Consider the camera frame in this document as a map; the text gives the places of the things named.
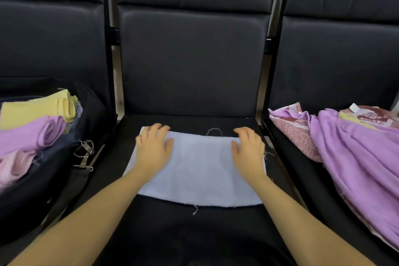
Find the forearm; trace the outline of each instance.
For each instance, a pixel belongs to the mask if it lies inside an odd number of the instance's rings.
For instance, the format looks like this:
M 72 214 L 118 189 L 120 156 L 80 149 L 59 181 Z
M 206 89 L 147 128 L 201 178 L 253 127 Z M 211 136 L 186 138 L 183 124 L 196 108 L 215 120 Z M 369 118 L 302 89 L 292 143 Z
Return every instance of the forearm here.
M 39 236 L 10 265 L 91 265 L 145 182 L 132 170 Z
M 299 266 L 374 265 L 278 188 L 267 176 L 251 187 Z

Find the yellow fabric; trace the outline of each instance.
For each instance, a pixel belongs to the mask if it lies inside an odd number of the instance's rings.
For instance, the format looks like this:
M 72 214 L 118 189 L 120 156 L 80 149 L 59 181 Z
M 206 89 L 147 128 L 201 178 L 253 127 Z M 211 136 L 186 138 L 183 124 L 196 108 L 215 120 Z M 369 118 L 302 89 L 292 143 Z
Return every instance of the yellow fabric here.
M 348 113 L 339 112 L 338 117 L 340 117 L 341 119 L 344 119 L 344 120 L 352 121 L 352 122 L 354 122 L 354 123 L 363 125 L 363 126 L 365 126 L 365 127 L 371 128 L 371 129 L 379 130 L 378 128 L 372 126 L 372 125 L 369 124 L 369 123 L 364 123 L 364 122 L 360 121 L 359 119 L 357 119 L 357 118 L 355 118 L 355 117 L 352 117 L 352 116 L 351 116 L 350 114 L 348 114 Z
M 77 97 L 71 96 L 68 90 L 25 102 L 4 102 L 0 129 L 20 127 L 43 116 L 63 116 L 65 122 L 72 122 L 76 116 L 76 102 Z

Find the black bag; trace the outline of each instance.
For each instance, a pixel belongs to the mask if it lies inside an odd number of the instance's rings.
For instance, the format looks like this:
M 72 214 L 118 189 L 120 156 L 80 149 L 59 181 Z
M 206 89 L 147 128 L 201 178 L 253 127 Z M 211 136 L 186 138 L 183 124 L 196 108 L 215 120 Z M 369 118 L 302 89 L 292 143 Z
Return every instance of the black bag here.
M 0 77 L 0 102 L 48 96 L 62 89 L 76 95 L 83 108 L 74 130 L 77 140 L 0 193 L 0 265 L 21 252 L 83 189 L 92 168 L 74 167 L 82 162 L 76 155 L 93 157 L 116 126 L 116 116 L 89 87 L 65 78 Z M 79 140 L 92 141 L 88 151 Z

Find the chair backrest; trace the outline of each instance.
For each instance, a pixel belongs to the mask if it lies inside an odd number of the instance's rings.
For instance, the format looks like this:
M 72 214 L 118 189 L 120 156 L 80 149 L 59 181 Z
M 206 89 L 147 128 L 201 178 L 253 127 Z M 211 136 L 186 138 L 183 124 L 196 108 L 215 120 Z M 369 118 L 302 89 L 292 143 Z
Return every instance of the chair backrest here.
M 391 107 L 399 89 L 399 0 L 284 0 L 282 7 L 265 109 Z
M 273 0 L 117 0 L 126 113 L 253 117 Z
M 0 0 L 0 75 L 58 76 L 115 109 L 107 0 Z

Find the light blue fabric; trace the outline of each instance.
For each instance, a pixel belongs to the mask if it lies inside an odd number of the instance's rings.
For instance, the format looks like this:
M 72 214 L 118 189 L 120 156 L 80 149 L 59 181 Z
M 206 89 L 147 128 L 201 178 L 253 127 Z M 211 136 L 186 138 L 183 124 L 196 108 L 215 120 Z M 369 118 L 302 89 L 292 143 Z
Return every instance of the light blue fabric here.
M 198 206 L 262 203 L 234 167 L 231 142 L 239 144 L 239 138 L 168 132 L 169 138 L 174 138 L 169 162 L 139 194 Z M 134 166 L 136 151 L 135 147 L 124 174 Z

